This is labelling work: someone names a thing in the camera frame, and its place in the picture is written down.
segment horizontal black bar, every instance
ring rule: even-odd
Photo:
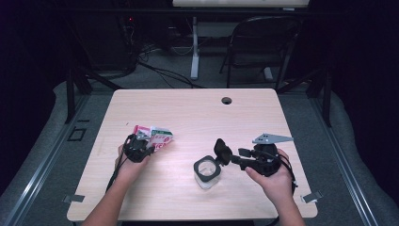
[[[166,15],[166,16],[296,16],[301,18],[341,18],[340,11],[282,10],[280,8],[49,8],[63,14],[115,14],[115,15]]]

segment human arm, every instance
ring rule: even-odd
[[[121,154],[121,152],[122,145],[119,146],[119,153]],[[138,178],[140,172],[150,160],[150,157],[147,156],[141,163],[134,163],[129,159],[124,161],[127,158],[124,153],[121,158],[121,162],[124,163],[120,167],[119,174],[115,179],[114,184],[109,187],[103,198],[85,219],[82,224],[83,226],[116,225],[123,198],[129,189],[129,186]]]
[[[288,159],[288,155],[283,150],[279,150],[279,154]],[[275,174],[269,177],[262,176],[250,167],[246,168],[246,172],[252,180],[262,187],[264,194],[275,205],[279,213],[280,225],[305,225],[294,202],[290,172],[283,165],[280,166]]]

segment right hand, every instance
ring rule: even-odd
[[[287,153],[283,150],[278,149],[278,152],[288,159]],[[246,167],[246,172],[252,180],[262,187],[264,194],[276,207],[284,205],[286,202],[294,201],[291,174],[283,165],[279,167],[275,174],[269,177],[259,174],[250,167]]]

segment wooden tabletop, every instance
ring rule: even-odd
[[[173,7],[188,8],[306,8],[309,0],[173,0]]]
[[[231,98],[230,105],[221,99]],[[205,155],[215,157],[222,138],[238,155],[252,149],[252,139],[262,133],[290,137],[277,94],[272,89],[131,89],[114,93],[93,145],[68,219],[81,221],[105,193],[114,170],[118,147],[135,125],[159,126],[173,140],[152,155],[151,161],[125,196],[120,220],[209,220],[275,218],[276,209],[261,187],[238,165],[222,168],[220,181],[202,189],[193,165]],[[295,202],[304,218],[317,215],[314,203],[301,195],[311,193],[295,142],[277,143],[290,156],[299,187]]]

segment hand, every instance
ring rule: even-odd
[[[283,150],[278,149],[278,152],[288,159],[287,153]],[[281,158],[281,160],[288,164],[286,159]],[[291,174],[283,165],[279,167],[275,174],[269,177],[259,174],[250,167],[246,168],[246,172],[252,180],[262,187],[264,194],[276,207],[284,205],[286,202],[294,201]]]
[[[115,167],[117,166],[120,157],[121,157],[120,162],[123,163],[122,166],[120,167],[120,171],[115,181],[116,182],[123,181],[131,184],[133,181],[137,179],[137,177],[140,175],[144,167],[147,166],[148,162],[150,161],[150,157],[146,156],[142,162],[134,163],[131,160],[127,159],[125,153],[123,153],[123,155],[120,156],[120,153],[122,153],[122,149],[123,145],[120,145],[118,147],[118,158],[115,160]]]

